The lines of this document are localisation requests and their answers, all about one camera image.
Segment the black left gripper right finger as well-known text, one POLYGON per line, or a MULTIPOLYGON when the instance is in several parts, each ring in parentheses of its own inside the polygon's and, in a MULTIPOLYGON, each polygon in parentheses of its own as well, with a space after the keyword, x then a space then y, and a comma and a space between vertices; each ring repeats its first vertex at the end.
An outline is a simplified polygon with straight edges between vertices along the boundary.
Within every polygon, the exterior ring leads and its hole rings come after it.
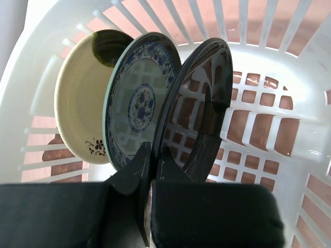
POLYGON ((283 247, 283 229, 266 187, 194 182, 164 148, 152 183, 156 247, 283 247))

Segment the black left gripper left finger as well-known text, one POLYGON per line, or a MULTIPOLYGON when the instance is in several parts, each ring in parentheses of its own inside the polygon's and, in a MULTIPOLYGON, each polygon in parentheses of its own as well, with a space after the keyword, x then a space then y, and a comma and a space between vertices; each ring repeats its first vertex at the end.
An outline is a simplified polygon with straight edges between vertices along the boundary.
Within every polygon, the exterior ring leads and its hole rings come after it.
POLYGON ((1 247, 148 247, 151 144, 103 182, 1 185, 1 247))

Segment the black glossy plate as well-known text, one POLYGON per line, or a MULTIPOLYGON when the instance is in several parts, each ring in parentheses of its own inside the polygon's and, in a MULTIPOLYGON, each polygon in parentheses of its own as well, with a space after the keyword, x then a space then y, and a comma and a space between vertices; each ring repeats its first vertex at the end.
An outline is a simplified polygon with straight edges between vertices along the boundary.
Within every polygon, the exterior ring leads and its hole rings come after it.
POLYGON ((185 60, 170 86, 157 120, 152 154, 159 159, 171 144, 167 134, 180 134, 184 157, 179 168, 195 182, 205 182, 218 153, 220 131, 229 108, 233 63, 221 38, 202 42, 185 60))

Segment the cream plate with black patch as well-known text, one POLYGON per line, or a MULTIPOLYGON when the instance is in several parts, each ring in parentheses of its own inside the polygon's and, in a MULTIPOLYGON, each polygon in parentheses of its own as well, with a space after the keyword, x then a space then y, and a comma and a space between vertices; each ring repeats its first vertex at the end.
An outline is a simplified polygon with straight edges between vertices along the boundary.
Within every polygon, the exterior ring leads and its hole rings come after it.
POLYGON ((133 41, 128 34, 104 29, 87 35, 66 56, 54 92, 59 134, 70 152, 90 164, 106 164, 102 118, 114 67, 133 41))

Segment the blue floral patterned plate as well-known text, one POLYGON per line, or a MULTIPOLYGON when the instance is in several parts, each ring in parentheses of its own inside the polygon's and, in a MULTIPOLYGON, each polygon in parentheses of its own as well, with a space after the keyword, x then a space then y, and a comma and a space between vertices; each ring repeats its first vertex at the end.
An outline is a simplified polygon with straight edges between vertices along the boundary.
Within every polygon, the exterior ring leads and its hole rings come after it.
POLYGON ((172 40, 158 32, 125 48, 109 79, 102 113, 106 154, 118 171, 154 138, 166 95, 181 68, 172 40))

